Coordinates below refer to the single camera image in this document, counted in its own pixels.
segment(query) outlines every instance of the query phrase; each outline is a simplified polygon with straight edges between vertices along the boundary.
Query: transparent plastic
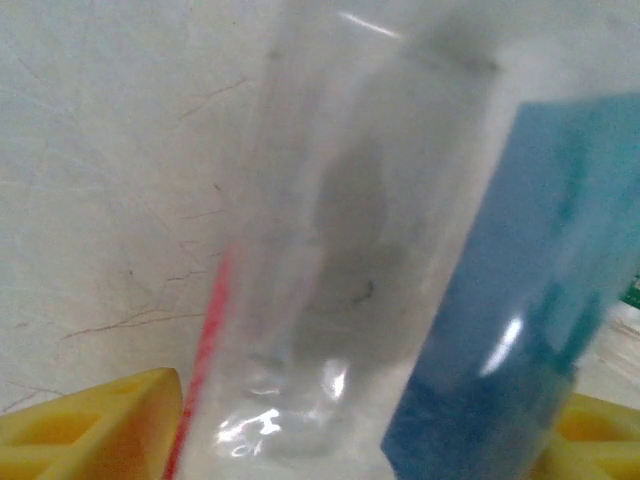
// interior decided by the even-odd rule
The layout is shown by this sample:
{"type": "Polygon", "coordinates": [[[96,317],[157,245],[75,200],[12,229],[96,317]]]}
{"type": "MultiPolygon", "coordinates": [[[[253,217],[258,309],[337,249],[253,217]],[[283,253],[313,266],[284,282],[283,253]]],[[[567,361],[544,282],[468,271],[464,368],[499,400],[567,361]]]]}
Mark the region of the transparent plastic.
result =
{"type": "MultiPolygon", "coordinates": [[[[637,90],[639,17],[613,1],[286,2],[175,478],[396,478],[381,444],[518,107],[637,90]]],[[[491,478],[516,478],[544,430],[491,478]]],[[[444,458],[411,478],[456,478],[444,458]]]]}

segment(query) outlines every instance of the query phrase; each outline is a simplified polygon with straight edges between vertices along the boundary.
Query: blue object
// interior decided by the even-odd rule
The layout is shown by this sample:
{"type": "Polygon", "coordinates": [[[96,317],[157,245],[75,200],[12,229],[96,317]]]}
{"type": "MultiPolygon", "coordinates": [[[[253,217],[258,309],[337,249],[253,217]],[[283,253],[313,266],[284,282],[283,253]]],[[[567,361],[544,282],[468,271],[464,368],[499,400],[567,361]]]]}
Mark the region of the blue object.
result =
{"type": "Polygon", "coordinates": [[[515,480],[640,265],[640,95],[520,109],[382,448],[401,480],[515,480]]]}

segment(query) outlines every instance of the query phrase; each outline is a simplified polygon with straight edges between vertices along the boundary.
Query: green object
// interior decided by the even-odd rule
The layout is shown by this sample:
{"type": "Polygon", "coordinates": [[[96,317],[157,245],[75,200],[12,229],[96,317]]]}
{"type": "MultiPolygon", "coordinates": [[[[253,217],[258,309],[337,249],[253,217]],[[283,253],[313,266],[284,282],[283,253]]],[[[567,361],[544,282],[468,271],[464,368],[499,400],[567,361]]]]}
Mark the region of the green object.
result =
{"type": "Polygon", "coordinates": [[[640,273],[633,279],[629,290],[622,297],[622,301],[635,308],[640,308],[640,273]]]}

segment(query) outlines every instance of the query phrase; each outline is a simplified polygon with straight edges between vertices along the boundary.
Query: red strip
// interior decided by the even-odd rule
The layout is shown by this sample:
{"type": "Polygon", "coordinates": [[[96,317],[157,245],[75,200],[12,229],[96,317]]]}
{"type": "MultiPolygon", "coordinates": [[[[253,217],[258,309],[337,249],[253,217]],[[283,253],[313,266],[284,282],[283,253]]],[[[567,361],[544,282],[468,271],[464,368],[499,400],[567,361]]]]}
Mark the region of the red strip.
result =
{"type": "Polygon", "coordinates": [[[187,393],[184,412],[182,413],[182,418],[178,425],[173,449],[169,455],[169,460],[164,473],[164,478],[166,480],[173,479],[178,472],[180,454],[182,453],[182,449],[187,439],[187,434],[191,427],[191,422],[193,421],[193,417],[196,413],[196,409],[200,401],[200,395],[202,393],[202,387],[204,386],[204,382],[211,367],[215,342],[227,313],[230,297],[230,257],[231,255],[227,252],[218,267],[218,278],[213,289],[213,297],[209,304],[207,316],[202,327],[200,344],[198,345],[198,353],[196,354],[196,362],[193,371],[193,379],[191,380],[191,385],[189,385],[189,392],[187,393]]]}

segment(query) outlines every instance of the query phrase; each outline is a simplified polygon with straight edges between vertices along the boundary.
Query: yellow plastic object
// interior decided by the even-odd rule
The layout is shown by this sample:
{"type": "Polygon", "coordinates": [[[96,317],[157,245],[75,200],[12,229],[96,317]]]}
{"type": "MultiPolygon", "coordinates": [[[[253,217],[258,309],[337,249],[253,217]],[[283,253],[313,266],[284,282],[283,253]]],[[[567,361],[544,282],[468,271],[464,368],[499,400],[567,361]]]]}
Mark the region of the yellow plastic object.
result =
{"type": "Polygon", "coordinates": [[[640,480],[640,411],[573,394],[530,480],[640,480]]]}
{"type": "Polygon", "coordinates": [[[156,480],[182,410],[162,368],[0,417],[1,480],[156,480]]]}

